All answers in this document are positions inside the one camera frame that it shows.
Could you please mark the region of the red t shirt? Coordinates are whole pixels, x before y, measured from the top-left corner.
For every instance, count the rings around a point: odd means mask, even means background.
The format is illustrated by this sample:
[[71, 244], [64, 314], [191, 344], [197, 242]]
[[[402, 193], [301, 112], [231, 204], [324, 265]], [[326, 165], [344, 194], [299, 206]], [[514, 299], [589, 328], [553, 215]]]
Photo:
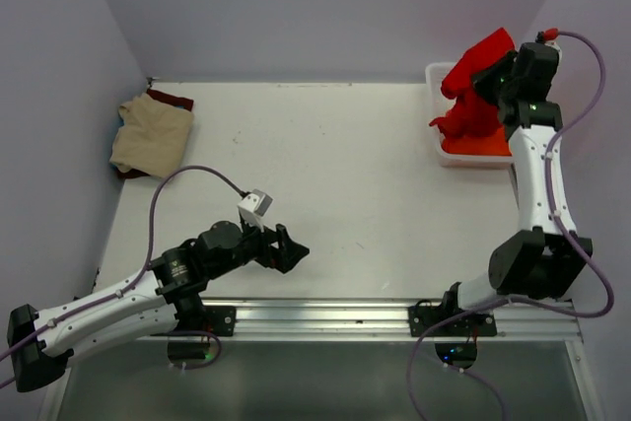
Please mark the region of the red t shirt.
[[429, 125], [436, 126], [446, 139], [492, 136], [500, 127], [497, 109], [475, 92], [472, 77], [495, 64], [514, 47], [504, 28], [470, 47], [441, 84], [442, 95], [455, 104]]

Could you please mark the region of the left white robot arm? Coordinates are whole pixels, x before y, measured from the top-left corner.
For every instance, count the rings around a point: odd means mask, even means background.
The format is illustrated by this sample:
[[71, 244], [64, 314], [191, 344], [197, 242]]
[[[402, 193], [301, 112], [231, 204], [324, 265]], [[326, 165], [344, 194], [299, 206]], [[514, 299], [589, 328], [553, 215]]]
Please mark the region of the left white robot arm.
[[214, 339], [201, 299], [210, 281], [252, 261], [287, 273], [309, 253], [283, 225], [220, 221], [85, 298], [47, 310], [22, 305], [10, 313], [1, 356], [12, 363], [10, 381], [18, 392], [40, 389], [74, 363], [144, 336]]

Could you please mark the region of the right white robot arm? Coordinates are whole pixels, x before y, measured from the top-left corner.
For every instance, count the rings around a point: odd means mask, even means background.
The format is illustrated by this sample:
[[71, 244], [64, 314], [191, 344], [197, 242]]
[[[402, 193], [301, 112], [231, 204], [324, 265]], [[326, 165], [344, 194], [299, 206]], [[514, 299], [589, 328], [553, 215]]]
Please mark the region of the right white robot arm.
[[503, 296], [561, 298], [593, 251], [591, 240], [578, 236], [565, 201], [561, 109], [547, 98], [560, 59], [552, 40], [525, 42], [472, 77], [474, 91], [498, 109], [513, 156], [518, 229], [491, 253], [485, 273], [445, 294], [439, 322], [447, 333], [464, 333], [474, 323], [473, 311]]

